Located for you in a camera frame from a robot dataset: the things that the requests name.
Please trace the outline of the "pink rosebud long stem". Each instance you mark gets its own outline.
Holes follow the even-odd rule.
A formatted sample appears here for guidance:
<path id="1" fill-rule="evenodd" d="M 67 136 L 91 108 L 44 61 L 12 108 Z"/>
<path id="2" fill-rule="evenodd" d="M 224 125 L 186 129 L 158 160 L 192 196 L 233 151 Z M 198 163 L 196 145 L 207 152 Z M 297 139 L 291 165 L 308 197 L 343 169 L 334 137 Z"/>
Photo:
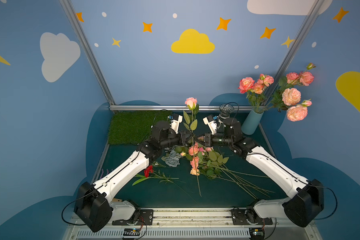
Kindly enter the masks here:
<path id="1" fill-rule="evenodd" d="M 199 182 L 199 175 L 200 175 L 200 170 L 199 170 L 199 157 L 198 157 L 198 153 L 199 153 L 199 145 L 198 143 L 195 142 L 195 137 L 194 137 L 194 130 L 196 130 L 197 125 L 198 125 L 198 121 L 195 119 L 195 112 L 197 110 L 197 106 L 198 106 L 198 101 L 196 98 L 187 98 L 185 101 L 185 105 L 187 106 L 187 108 L 190 110 L 190 114 L 187 114 L 186 112 L 184 112 L 184 117 L 186 119 L 186 128 L 187 130 L 189 130 L 192 134 L 192 138 L 191 138 L 191 146 L 188 150 L 188 154 L 192 157 L 192 160 L 190 161 L 190 164 L 192 166 L 191 169 L 191 175 L 196 176 L 197 178 L 197 184 L 198 184 L 198 190 L 199 190 L 199 195 L 202 196 L 201 194 L 201 189 L 200 189 L 200 182 Z"/>

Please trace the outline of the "salmon pink rose cluster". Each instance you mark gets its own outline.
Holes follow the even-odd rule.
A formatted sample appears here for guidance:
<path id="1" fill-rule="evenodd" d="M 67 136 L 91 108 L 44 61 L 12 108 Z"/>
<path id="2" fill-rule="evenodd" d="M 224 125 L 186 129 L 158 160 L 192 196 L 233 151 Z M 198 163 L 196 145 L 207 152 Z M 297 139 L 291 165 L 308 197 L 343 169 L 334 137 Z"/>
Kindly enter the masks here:
<path id="1" fill-rule="evenodd" d="M 261 74 L 257 82 L 251 89 L 251 101 L 255 108 L 259 108 L 265 101 L 265 90 L 274 83 L 274 78 L 270 75 Z"/>

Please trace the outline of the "pale pink rose spray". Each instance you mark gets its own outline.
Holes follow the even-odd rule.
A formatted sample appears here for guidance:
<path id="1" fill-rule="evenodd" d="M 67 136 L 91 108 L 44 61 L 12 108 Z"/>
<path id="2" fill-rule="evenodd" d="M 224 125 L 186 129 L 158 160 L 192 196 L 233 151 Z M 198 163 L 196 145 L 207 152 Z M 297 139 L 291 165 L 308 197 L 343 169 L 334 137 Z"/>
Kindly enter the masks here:
<path id="1" fill-rule="evenodd" d="M 267 110 L 275 108 L 278 112 L 285 111 L 289 121 L 298 122 L 307 117 L 308 107 L 312 104 L 311 100 L 302 100 L 298 89 L 281 88 L 273 93 L 271 102 L 266 107 Z"/>

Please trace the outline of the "pink rose spray stem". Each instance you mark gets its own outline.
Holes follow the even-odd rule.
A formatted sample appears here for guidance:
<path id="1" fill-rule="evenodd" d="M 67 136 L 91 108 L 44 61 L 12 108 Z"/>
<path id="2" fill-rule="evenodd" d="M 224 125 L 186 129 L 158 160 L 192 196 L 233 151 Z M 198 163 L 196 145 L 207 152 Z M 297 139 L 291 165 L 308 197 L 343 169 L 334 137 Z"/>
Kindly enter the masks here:
<path id="1" fill-rule="evenodd" d="M 314 81 L 314 75 L 311 73 L 311 70 L 316 68 L 316 65 L 309 63 L 306 67 L 306 70 L 296 73 L 291 72 L 282 77 L 278 82 L 278 87 L 276 90 L 281 88 L 296 88 L 299 86 L 309 86 Z"/>

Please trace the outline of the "single pink rose stem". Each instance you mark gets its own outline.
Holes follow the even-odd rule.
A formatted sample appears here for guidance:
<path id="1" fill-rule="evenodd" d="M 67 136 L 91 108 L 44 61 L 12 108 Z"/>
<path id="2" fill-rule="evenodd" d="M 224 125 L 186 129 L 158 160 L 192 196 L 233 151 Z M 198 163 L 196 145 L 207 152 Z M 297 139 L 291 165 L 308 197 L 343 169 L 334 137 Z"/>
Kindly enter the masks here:
<path id="1" fill-rule="evenodd" d="M 246 94 L 246 98 L 250 105 L 255 107 L 257 105 L 257 96 L 254 93 L 255 81 L 251 77 L 244 78 L 239 83 L 239 90 L 241 94 Z"/>

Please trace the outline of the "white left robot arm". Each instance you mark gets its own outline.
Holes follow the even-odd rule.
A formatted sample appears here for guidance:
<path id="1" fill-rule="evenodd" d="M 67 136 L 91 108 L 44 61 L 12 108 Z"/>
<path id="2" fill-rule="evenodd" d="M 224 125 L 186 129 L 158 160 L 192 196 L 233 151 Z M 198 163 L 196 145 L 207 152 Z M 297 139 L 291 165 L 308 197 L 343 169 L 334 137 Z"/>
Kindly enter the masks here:
<path id="1" fill-rule="evenodd" d="M 131 156 L 100 180 L 84 182 L 72 202 L 74 213 L 83 221 L 83 226 L 96 233 L 110 221 L 130 220 L 136 208 L 128 201 L 112 204 L 116 194 L 139 172 L 145 170 L 165 148 L 184 146 L 192 138 L 189 130 L 179 131 L 176 121 L 157 122 L 150 137 L 141 142 Z"/>

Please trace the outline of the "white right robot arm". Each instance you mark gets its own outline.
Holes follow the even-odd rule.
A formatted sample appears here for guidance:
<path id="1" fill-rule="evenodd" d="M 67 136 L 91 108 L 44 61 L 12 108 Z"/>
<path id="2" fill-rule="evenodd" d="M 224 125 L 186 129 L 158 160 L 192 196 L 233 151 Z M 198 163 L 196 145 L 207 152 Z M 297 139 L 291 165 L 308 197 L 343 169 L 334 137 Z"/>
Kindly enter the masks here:
<path id="1" fill-rule="evenodd" d="M 246 221 L 257 225 L 268 218 L 289 219 L 299 227 L 306 227 L 318 219 L 325 208 L 324 190 L 326 187 L 314 179 L 312 181 L 295 173 L 269 154 L 252 138 L 244 136 L 241 123 L 235 118 L 219 122 L 216 117 L 203 119 L 210 129 L 196 138 L 205 147 L 226 146 L 232 152 L 257 167 L 274 181 L 287 195 L 284 199 L 259 200 L 245 210 Z"/>

